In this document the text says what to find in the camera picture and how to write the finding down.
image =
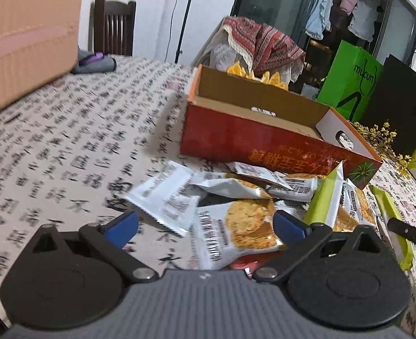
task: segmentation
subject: pink suitcase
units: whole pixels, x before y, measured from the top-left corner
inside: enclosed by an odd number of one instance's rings
[[[0,110],[67,73],[81,0],[0,0]]]

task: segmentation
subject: open box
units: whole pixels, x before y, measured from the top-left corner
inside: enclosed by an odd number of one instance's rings
[[[328,174],[340,161],[363,188],[382,159],[336,110],[272,85],[200,66],[181,154],[287,173]]]

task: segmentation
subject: dark brown chair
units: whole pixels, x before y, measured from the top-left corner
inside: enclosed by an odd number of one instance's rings
[[[93,48],[104,54],[132,56],[136,2],[95,0]]]

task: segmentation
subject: tablecloth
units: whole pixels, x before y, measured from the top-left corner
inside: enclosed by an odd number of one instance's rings
[[[0,113],[0,284],[37,228],[75,231],[106,223],[130,207],[123,195],[167,160],[194,170],[224,166],[179,155],[192,67],[118,56],[117,71],[66,75]],[[416,225],[416,182],[384,164],[372,183],[387,190],[401,216]],[[194,266],[190,237],[141,214],[125,251],[162,272]],[[416,323],[413,296],[403,326]],[[0,302],[0,316],[5,312]]]

